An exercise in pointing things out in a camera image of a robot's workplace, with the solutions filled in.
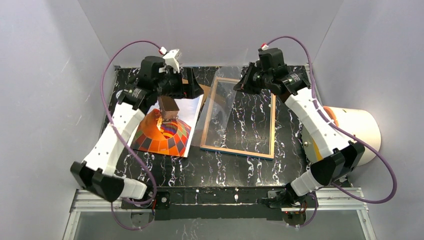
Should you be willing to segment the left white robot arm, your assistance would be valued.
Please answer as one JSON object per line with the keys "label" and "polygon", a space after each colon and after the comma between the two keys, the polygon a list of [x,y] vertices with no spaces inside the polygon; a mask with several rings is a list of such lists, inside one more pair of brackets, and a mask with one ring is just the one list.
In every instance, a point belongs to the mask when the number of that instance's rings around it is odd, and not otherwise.
{"label": "left white robot arm", "polygon": [[114,111],[106,112],[108,124],[97,143],[81,162],[75,161],[70,167],[82,189],[110,203],[127,199],[144,205],[154,199],[145,198],[148,193],[146,183],[117,176],[116,166],[124,149],[135,153],[128,142],[160,97],[195,100],[203,96],[204,90],[193,69],[188,67],[184,74],[187,82],[184,82],[181,68],[173,58],[147,56],[141,61],[137,75],[128,80],[117,98]]}

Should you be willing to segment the clear plastic sheet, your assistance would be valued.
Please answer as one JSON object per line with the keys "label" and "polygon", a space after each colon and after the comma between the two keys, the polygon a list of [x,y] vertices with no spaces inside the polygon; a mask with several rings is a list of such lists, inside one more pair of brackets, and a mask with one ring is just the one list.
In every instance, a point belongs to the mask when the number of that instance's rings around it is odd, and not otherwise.
{"label": "clear plastic sheet", "polygon": [[236,97],[242,66],[221,66],[214,73],[210,91],[199,113],[191,145],[220,147],[225,141],[228,121]]}

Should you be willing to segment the hot air balloon photo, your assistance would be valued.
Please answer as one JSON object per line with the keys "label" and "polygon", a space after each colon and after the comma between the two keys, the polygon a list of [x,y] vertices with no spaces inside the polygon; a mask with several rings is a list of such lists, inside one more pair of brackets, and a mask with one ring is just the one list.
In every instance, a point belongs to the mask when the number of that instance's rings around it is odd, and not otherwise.
{"label": "hot air balloon photo", "polygon": [[133,150],[186,158],[204,96],[160,96],[130,138]]}

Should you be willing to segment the blue wooden picture frame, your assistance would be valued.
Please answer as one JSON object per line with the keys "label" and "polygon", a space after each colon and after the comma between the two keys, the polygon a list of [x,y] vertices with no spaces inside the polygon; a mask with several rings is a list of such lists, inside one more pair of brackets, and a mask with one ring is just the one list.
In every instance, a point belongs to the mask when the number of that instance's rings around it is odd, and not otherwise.
{"label": "blue wooden picture frame", "polygon": [[263,160],[275,156],[276,96],[268,90],[259,94],[236,91],[226,127],[225,140],[220,147],[203,146],[214,151]]}

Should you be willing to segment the brown cardboard backing board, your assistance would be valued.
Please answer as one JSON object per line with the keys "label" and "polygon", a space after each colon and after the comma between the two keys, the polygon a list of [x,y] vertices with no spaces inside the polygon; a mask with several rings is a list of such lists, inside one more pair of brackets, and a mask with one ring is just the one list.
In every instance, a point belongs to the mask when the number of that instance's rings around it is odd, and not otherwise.
{"label": "brown cardboard backing board", "polygon": [[[182,84],[183,84],[183,92],[184,92],[184,94],[185,94],[185,84],[187,84],[187,83],[188,83],[188,80],[183,78],[182,79]],[[204,94],[201,97],[201,105],[203,105],[206,102],[206,99],[207,99],[207,97],[208,97],[208,95],[210,93],[211,87],[210,86],[206,86],[204,84],[200,84],[200,83],[198,83],[198,84],[201,86],[201,88],[204,91]]]}

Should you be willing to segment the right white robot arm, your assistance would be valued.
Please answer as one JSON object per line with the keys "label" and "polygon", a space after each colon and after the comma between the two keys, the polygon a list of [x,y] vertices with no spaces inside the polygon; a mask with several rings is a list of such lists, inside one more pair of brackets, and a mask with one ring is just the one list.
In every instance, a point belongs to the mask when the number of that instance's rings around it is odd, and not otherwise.
{"label": "right white robot arm", "polygon": [[259,49],[258,60],[249,63],[246,73],[233,89],[252,95],[269,90],[280,97],[299,118],[322,157],[282,190],[263,198],[262,204],[282,208],[302,203],[308,194],[329,186],[358,165],[365,147],[343,137],[331,127],[331,120],[324,119],[324,109],[313,97],[308,76],[302,71],[290,72],[281,49]]}

